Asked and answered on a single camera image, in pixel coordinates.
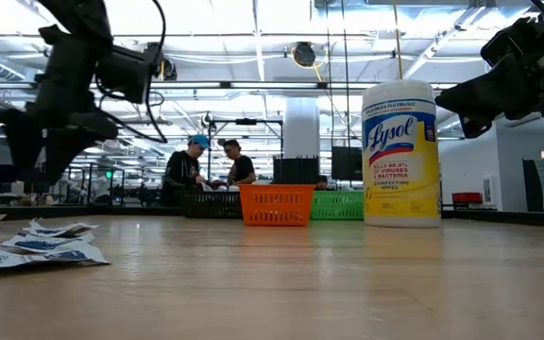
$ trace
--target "lysol logo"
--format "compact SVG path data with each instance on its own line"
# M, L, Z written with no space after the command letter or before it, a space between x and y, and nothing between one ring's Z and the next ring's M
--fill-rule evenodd
M368 135L370 158L368 165L379 158L400 152L411 152L417 137L415 117L401 115L380 122Z

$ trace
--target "plastic basket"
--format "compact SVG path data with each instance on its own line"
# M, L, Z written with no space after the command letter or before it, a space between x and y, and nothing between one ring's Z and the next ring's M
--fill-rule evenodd
M315 220L363 220L363 192L314 192L310 217Z
M310 221L313 185L241 185L243 220L248 226L297 226Z
M183 191L178 194L184 217L243 218L238 192Z

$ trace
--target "lysol disinfecting wipes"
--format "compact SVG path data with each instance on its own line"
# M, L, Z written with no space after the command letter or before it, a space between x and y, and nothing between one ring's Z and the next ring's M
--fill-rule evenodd
M365 222L440 225L434 91L418 80L377 85L363 95Z

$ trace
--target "white pillar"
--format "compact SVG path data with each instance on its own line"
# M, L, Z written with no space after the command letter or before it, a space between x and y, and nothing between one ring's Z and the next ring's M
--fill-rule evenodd
M313 158L320 151L317 98L287 98L284 111L284 157Z

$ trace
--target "blue cap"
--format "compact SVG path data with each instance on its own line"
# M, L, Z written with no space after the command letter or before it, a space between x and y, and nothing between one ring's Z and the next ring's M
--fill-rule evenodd
M204 148L209 148L209 140L205 135L194 135L190 137L188 143L197 143L198 145L203 146Z

